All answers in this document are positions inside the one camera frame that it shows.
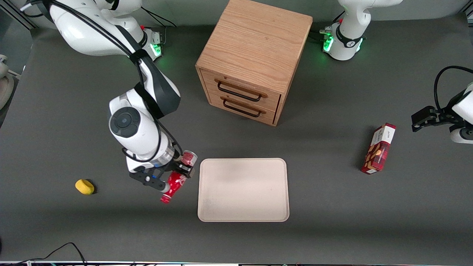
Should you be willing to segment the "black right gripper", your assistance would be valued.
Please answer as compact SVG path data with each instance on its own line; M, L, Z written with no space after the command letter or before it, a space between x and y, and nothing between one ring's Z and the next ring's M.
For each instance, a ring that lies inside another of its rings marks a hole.
M163 173L176 171L186 178L192 178L194 175L194 167L182 163L180 160L171 160L167 165L163 166Z

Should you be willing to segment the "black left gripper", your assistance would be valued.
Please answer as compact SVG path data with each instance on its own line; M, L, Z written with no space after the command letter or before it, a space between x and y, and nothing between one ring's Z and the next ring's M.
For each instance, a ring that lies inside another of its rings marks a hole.
M467 122L467 92L461 91L451 98L448 104L441 108L436 91L436 108L426 106L412 115L412 132L418 132L429 126L442 126L451 123L456 126L466 126Z

